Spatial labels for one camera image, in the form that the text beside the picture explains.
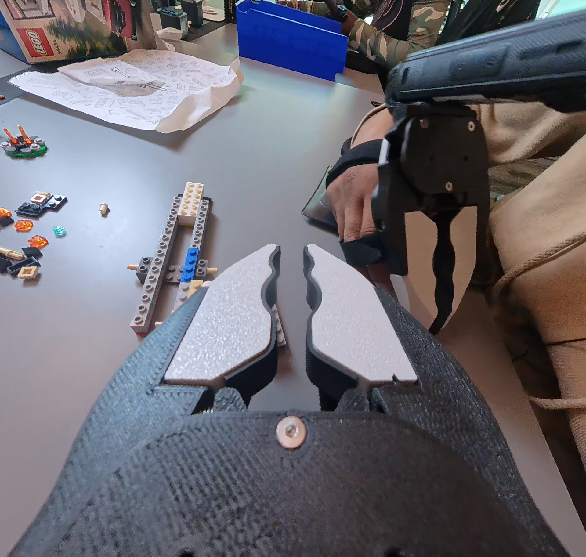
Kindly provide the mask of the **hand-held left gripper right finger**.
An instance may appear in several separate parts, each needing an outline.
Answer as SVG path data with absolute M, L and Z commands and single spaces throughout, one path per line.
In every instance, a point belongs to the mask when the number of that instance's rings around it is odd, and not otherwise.
M 418 377 L 373 285 L 315 244 L 304 247 L 311 308 L 307 374 L 318 388 L 373 388 Z

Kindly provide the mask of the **brick print paper bag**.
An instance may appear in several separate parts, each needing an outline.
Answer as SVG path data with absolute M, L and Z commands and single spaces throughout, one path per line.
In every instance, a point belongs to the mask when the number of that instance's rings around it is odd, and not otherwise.
M 118 58 L 26 71 L 9 83 L 115 125 L 173 133 L 191 128 L 240 90 L 240 61 L 218 65 L 170 50 L 135 49 Z

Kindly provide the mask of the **pile of small lego pieces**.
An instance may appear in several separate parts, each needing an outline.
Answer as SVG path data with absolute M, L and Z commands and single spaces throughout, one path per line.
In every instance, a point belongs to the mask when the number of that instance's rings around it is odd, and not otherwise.
M 43 216 L 59 212 L 65 195 L 36 192 L 16 209 L 1 207 L 1 276 L 34 283 L 40 279 L 43 251 L 50 241 L 35 225 Z

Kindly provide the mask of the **blue plastic bin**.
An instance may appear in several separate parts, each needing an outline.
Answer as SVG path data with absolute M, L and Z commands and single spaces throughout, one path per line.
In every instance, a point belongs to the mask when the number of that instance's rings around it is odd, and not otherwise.
M 334 81 L 346 67 L 348 38 L 326 17 L 265 0 L 236 5 L 238 55 Z

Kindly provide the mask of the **lego campfire build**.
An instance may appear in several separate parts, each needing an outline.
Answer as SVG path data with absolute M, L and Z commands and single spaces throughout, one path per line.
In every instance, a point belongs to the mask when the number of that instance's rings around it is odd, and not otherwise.
M 1 142 L 1 148 L 7 156 L 12 158 L 31 159 L 43 156 L 48 147 L 39 136 L 29 136 L 24 127 L 17 126 L 18 135 L 13 135 L 7 128 L 4 128 L 6 140 Z

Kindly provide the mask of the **grey lego plate assembly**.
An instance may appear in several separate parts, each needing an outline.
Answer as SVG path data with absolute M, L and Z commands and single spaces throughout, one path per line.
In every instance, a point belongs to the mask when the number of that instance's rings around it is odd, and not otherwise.
M 274 321 L 275 321 L 275 333 L 276 333 L 275 341 L 276 341 L 277 347 L 279 347 L 279 348 L 285 347 L 287 345 L 287 341 L 286 341 L 286 337 L 284 334 L 284 330 L 282 327 L 280 315 L 279 315 L 276 304 L 273 305 L 272 311 L 274 314 Z

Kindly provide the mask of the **person's right hand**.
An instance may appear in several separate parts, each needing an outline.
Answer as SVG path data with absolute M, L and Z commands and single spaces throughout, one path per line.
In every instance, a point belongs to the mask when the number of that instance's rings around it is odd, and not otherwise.
M 327 187 L 327 197 L 344 242 L 377 232 L 371 210 L 372 195 L 378 186 L 377 164 L 348 168 Z

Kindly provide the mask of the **lego vehicle chassis build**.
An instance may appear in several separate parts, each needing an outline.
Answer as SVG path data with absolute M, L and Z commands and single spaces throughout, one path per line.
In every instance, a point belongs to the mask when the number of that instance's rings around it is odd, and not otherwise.
M 137 336 L 144 337 L 161 325 L 155 314 L 164 288 L 176 288 L 174 312 L 217 274 L 217 268 L 201 255 L 212 203 L 201 183 L 187 182 L 173 198 L 155 252 L 127 265 L 141 285 L 129 324 Z

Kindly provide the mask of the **lego set box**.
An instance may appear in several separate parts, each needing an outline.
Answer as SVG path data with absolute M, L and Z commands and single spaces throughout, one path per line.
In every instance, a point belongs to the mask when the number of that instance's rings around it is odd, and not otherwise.
M 1 50 L 24 63 L 156 49 L 147 0 L 1 0 Z

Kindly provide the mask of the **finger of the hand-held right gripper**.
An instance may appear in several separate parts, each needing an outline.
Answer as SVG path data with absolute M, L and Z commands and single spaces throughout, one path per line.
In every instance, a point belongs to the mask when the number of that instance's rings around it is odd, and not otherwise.
M 406 291 L 411 315 L 426 329 L 437 317 L 436 276 L 433 257 L 437 227 L 420 211 L 406 214 L 407 266 Z
M 476 265 L 477 209 L 437 216 L 437 330 L 450 321 Z

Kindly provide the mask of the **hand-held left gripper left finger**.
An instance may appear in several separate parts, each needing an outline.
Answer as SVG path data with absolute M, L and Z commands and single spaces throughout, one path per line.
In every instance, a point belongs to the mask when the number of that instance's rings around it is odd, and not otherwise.
M 168 384 L 265 387 L 275 378 L 280 259 L 280 246 L 267 244 L 216 277 L 166 370 Z

